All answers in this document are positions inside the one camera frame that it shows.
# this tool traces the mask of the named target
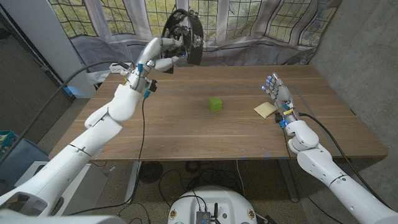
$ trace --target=white stand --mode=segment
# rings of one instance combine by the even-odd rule
[[[124,201],[127,203],[131,203],[131,201],[132,201],[131,195],[134,193],[134,190],[136,189],[136,185],[138,184],[137,180],[138,180],[138,173],[139,173],[140,167],[141,167],[141,162],[135,161],[132,164],[129,185],[127,186],[126,196],[124,198]]]

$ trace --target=wooden table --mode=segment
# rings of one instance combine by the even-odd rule
[[[144,105],[146,130],[143,161],[283,159],[284,135],[274,117],[263,119],[253,108],[272,100],[261,90],[277,72],[292,92],[296,109],[315,115],[334,135],[348,157],[384,157],[387,149],[309,65],[259,67],[184,67],[174,74],[153,71],[158,81]],[[50,153],[56,155],[86,128],[86,118],[111,101],[122,76],[110,74]],[[211,112],[219,96],[223,109]],[[339,156],[325,133],[303,118],[333,156]],[[98,161],[136,161],[142,141],[141,104]]]

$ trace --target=gray wall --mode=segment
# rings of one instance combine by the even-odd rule
[[[310,61],[388,148],[389,155],[382,161],[354,163],[395,211],[398,211],[397,12],[398,1],[343,1]],[[338,203],[333,206],[332,210],[344,209]],[[323,216],[310,218],[317,215],[311,213],[314,211],[307,212],[314,223]]]
[[[0,3],[63,80],[81,68],[75,49],[47,0],[0,0]],[[68,87],[77,98],[91,98],[95,93],[86,72],[76,76]]]

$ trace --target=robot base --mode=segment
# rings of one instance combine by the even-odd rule
[[[237,192],[226,187],[207,185],[194,189],[197,196],[201,197],[207,206],[207,212],[214,220],[215,203],[217,203],[217,217],[219,223],[231,224],[255,224],[257,223],[256,215],[252,205]],[[183,194],[195,195],[192,191]],[[200,209],[205,212],[205,204],[198,198]],[[200,222],[200,224],[210,224],[210,220],[197,220],[197,212],[199,211],[199,204],[196,197],[185,197],[177,200],[171,206],[168,224],[191,224]]]

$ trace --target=green cube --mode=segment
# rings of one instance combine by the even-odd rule
[[[216,112],[223,109],[223,102],[221,102],[219,97],[212,97],[209,100],[209,106],[212,112]]]

